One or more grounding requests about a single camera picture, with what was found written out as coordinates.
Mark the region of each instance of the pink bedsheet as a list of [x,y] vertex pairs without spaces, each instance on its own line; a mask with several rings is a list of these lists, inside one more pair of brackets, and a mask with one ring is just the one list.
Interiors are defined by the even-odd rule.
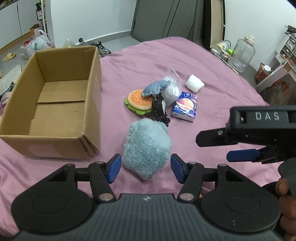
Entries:
[[[227,163],[230,150],[252,148],[247,144],[200,148],[195,137],[201,130],[224,127],[229,108],[242,105],[266,105],[248,82],[235,74],[221,60],[202,47],[179,37],[171,37],[128,47],[101,59],[102,112],[101,150],[89,160],[75,162],[76,167],[87,167],[91,162],[109,160],[114,153],[123,153],[123,144],[130,124],[139,117],[124,105],[132,90],[142,89],[162,79],[168,67],[179,74],[183,90],[191,74],[199,77],[205,86],[198,92],[197,116],[193,123],[171,117],[168,127],[173,141],[172,153],[184,161],[197,161],[205,167]],[[5,236],[18,232],[10,212],[14,198],[69,161],[25,158],[0,140],[0,233]],[[278,164],[227,163],[259,185],[278,180]],[[89,183],[78,187],[91,194]],[[181,189],[168,164],[153,180],[144,182],[132,172],[121,168],[111,185],[120,193],[174,193]]]

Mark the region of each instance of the plastic water bottle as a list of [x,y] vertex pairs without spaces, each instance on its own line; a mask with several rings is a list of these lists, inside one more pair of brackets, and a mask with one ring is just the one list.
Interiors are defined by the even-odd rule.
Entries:
[[243,73],[256,52],[254,44],[255,38],[251,35],[239,39],[228,60],[229,65],[236,71]]

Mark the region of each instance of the cardboard box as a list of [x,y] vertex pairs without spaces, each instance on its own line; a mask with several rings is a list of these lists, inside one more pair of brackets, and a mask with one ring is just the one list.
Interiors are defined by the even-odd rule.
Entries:
[[33,39],[37,33],[37,31],[39,29],[42,29],[38,23],[34,24],[31,28],[30,28],[30,34],[31,34],[31,39]]
[[38,51],[14,87],[0,138],[25,156],[93,156],[99,149],[100,96],[97,47]]

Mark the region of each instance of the blue gripper pad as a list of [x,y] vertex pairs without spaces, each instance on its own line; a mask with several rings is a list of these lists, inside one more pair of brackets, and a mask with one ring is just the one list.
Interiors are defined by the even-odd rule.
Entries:
[[170,157],[170,167],[179,183],[183,184],[188,175],[184,174],[184,165],[186,163],[177,155],[172,154]]
[[121,168],[121,155],[115,154],[108,162],[107,162],[107,173],[105,174],[105,178],[108,183],[113,183],[120,171]]
[[226,159],[229,162],[255,161],[260,156],[256,149],[236,150],[228,152]]

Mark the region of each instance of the finger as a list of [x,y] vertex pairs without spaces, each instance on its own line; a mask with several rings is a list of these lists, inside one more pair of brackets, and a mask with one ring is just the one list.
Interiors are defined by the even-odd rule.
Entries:
[[296,219],[296,198],[290,195],[281,196],[279,203],[281,205],[281,213],[286,218]]
[[296,241],[296,236],[292,235],[292,234],[289,234],[289,233],[286,233],[284,235],[284,240],[285,241]]
[[280,225],[283,230],[291,235],[296,235],[296,219],[288,219],[285,216],[281,217]]
[[276,183],[276,193],[279,195],[286,195],[289,191],[289,182],[285,178],[281,178]]

